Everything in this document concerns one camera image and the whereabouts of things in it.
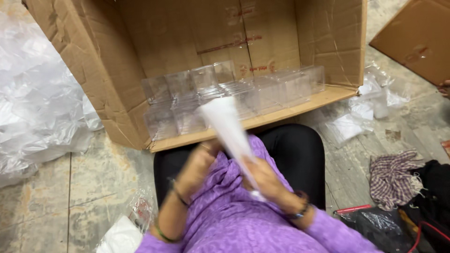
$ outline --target open cardboard box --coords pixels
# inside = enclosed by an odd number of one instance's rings
[[[115,143],[152,152],[212,130],[151,142],[140,81],[233,60],[238,77],[325,66],[326,90],[243,121],[261,126],[356,94],[364,69],[366,0],[26,0]]]

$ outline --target black pants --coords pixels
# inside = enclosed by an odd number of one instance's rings
[[[319,134],[307,126],[288,124],[257,136],[292,188],[306,192],[312,204],[325,209],[325,153]],[[168,178],[176,177],[195,146],[155,154],[153,169],[158,205],[171,187]]]

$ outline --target red wire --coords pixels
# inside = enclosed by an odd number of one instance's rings
[[[433,225],[431,225],[428,222],[425,221],[421,221],[419,222],[419,229],[417,231],[417,237],[416,237],[416,242],[414,243],[413,247],[407,252],[407,253],[411,253],[416,247],[417,244],[419,244],[420,241],[420,232],[422,231],[422,224],[427,225],[428,227],[431,227],[432,229],[434,229],[436,232],[438,232],[440,235],[442,235],[445,239],[447,239],[448,241],[450,241],[450,238],[448,236],[446,236],[444,233],[442,233],[439,229],[435,228]]]

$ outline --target checkered cloth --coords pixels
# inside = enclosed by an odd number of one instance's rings
[[[421,167],[411,162],[416,156],[417,152],[412,149],[371,161],[370,196],[379,208],[391,211],[397,205],[405,205],[423,188],[419,177],[409,172]]]

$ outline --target hand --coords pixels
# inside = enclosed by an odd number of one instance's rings
[[[450,88],[450,79],[445,80],[443,83],[437,86],[437,90],[442,93],[443,97],[450,99],[448,89]]]
[[[175,188],[184,200],[196,193],[209,173],[209,167],[221,150],[217,139],[204,141],[199,144],[189,155],[183,169],[175,180]]]
[[[284,187],[266,160],[256,158],[256,163],[254,163],[250,159],[244,158],[244,163],[258,184],[261,194],[277,204],[286,214],[295,214],[307,204],[306,199],[298,197]],[[244,180],[244,187],[251,190],[247,179]]]
[[[266,160],[261,158],[256,158],[256,162],[253,162],[249,158],[244,158],[243,160],[258,184],[261,194],[266,199],[277,203],[280,197],[289,193],[288,189],[278,180],[277,175]],[[249,185],[246,179],[244,186],[248,188]]]

